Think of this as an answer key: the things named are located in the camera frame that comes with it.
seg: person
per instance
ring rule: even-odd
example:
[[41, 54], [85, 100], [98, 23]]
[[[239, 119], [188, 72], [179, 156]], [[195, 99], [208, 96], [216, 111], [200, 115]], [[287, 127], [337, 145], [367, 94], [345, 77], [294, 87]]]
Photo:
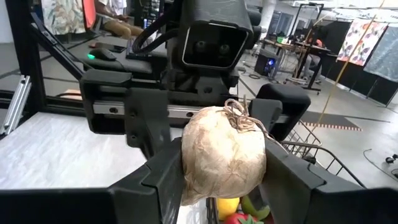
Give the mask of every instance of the person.
[[123, 11], [127, 7], [126, 0], [95, 0], [95, 10], [104, 15], [104, 30], [115, 33], [123, 39], [138, 36], [143, 30], [127, 23], [128, 16]]
[[[317, 47], [325, 47], [323, 45], [323, 42], [320, 39], [317, 39], [317, 41], [315, 41], [314, 45]], [[310, 79], [311, 63], [314, 62], [315, 66], [317, 66], [320, 60], [321, 60], [321, 58], [317, 55], [309, 54], [307, 56], [307, 58], [305, 59], [305, 64], [304, 64], [304, 74], [303, 74], [304, 80]], [[319, 79], [321, 71], [322, 71], [322, 66], [319, 68], [319, 72], [318, 72], [317, 76], [315, 77], [315, 83], [317, 83], [317, 84], [321, 84], [321, 80]]]

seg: yellow rope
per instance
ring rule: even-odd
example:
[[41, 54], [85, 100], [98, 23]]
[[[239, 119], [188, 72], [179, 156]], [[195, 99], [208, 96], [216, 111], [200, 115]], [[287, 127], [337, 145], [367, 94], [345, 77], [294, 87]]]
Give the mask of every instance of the yellow rope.
[[337, 86], [338, 81], [340, 80], [340, 78], [341, 78], [341, 76], [342, 76], [344, 70], [346, 69], [348, 62], [351, 60], [351, 57], [354, 55], [356, 49], [358, 48], [359, 43], [362, 41], [363, 37], [365, 36], [365, 34], [367, 33], [367, 31], [369, 30], [369, 28], [370, 28], [370, 26], [372, 25], [374, 19], [376, 18], [377, 14], [379, 13], [381, 7], [383, 7], [384, 1], [385, 1], [385, 0], [383, 0], [383, 2], [380, 4], [379, 8], [377, 9], [377, 12], [376, 12], [375, 15], [373, 16], [373, 18], [372, 18], [372, 20], [370, 21], [369, 25], [367, 26], [365, 32], [363, 32], [362, 37], [360, 38], [360, 40], [358, 41], [358, 43], [356, 43], [354, 50], [353, 50], [353, 51], [351, 52], [351, 54], [349, 55], [348, 60], [344, 63], [343, 68], [341, 68], [340, 73], [338, 74], [337, 79], [336, 79], [336, 81], [335, 81], [335, 84], [333, 85], [332, 89], [331, 89], [330, 92], [329, 92], [329, 96], [328, 96], [328, 99], [326, 100], [325, 107], [324, 107], [323, 110], [322, 110], [322, 114], [320, 115], [320, 117], [319, 117], [319, 119], [318, 119], [318, 122], [315, 124], [315, 126], [314, 126], [313, 129], [312, 129], [312, 131], [314, 131], [314, 130], [318, 127], [318, 125], [320, 124], [320, 122], [321, 122], [321, 120], [322, 120], [322, 118], [323, 118], [323, 115], [325, 114], [326, 107], [328, 106], [328, 103], [329, 103], [329, 101], [330, 101], [330, 98], [331, 98], [331, 96], [332, 96], [332, 95], [334, 94], [334, 92], [335, 92], [335, 89], [336, 89], [336, 86]]

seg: workbench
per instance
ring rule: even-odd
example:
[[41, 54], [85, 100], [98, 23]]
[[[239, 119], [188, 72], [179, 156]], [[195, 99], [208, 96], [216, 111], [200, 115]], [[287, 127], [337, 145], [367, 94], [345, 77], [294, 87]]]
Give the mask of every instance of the workbench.
[[[145, 161], [125, 136], [92, 133], [86, 118], [37, 113], [0, 141], [0, 189], [107, 187]], [[206, 223], [205, 200], [181, 207], [177, 223]]]

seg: wire basket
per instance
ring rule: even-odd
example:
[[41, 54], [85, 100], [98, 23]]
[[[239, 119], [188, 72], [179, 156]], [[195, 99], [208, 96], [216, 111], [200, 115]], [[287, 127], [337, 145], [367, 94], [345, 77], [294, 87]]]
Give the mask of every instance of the wire basket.
[[[282, 141], [281, 144], [287, 151], [295, 156], [366, 188], [332, 152], [321, 147], [321, 141], [301, 121], [298, 122], [298, 125], [289, 133], [285, 141]], [[208, 223], [219, 224], [216, 199], [207, 198], [206, 207]]]

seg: floral painting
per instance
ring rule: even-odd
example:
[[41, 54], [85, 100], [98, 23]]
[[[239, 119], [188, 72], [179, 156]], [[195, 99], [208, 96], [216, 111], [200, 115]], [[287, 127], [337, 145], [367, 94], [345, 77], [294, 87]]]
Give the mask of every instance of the floral painting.
[[82, 0], [42, 0], [44, 25], [54, 35], [84, 33]]
[[[341, 46], [337, 60], [347, 61], [349, 56], [353, 52], [356, 44], [361, 39], [365, 30], [368, 28], [370, 20], [367, 19], [355, 19], [346, 34], [345, 41]], [[387, 27], [387, 23], [373, 22], [370, 24], [370, 28], [365, 33], [363, 39], [359, 42], [351, 60], [349, 62], [356, 65], [363, 66], [371, 54], [374, 46], [379, 41]]]

